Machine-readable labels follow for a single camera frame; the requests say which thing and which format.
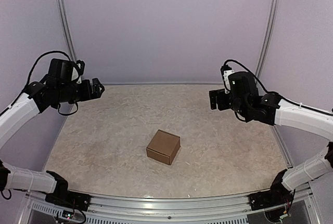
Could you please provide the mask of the brown cardboard box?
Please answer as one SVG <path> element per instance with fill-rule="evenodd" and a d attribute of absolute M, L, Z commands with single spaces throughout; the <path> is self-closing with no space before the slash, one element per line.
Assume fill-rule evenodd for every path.
<path fill-rule="evenodd" d="M 146 154 L 147 157 L 170 166 L 180 147 L 179 136 L 159 129 L 146 147 Z"/>

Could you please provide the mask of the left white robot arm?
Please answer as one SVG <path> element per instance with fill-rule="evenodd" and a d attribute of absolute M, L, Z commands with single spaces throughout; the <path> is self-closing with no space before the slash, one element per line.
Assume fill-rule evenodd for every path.
<path fill-rule="evenodd" d="M 69 82 L 50 87 L 40 82 L 27 86 L 18 100 L 1 114 L 1 147 L 28 121 L 49 107 L 59 110 L 61 103 L 77 105 L 78 102 L 99 99 L 105 87 L 97 78 L 81 83 Z M 37 172 L 1 162 L 1 191 L 22 190 L 52 194 L 59 204 L 66 206 L 73 200 L 68 183 L 53 172 Z"/>

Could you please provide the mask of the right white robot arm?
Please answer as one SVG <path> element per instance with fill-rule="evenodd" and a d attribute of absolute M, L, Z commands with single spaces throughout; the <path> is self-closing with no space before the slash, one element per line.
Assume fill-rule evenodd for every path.
<path fill-rule="evenodd" d="M 257 96 L 246 93 L 234 97 L 225 89 L 219 89 L 209 91 L 209 98 L 212 110 L 231 109 L 242 122 L 257 121 L 270 126 L 293 127 L 329 140 L 321 152 L 277 174 L 266 194 L 269 204 L 279 204 L 287 193 L 298 186 L 332 172 L 332 116 L 328 112 L 296 106 L 275 94 Z"/>

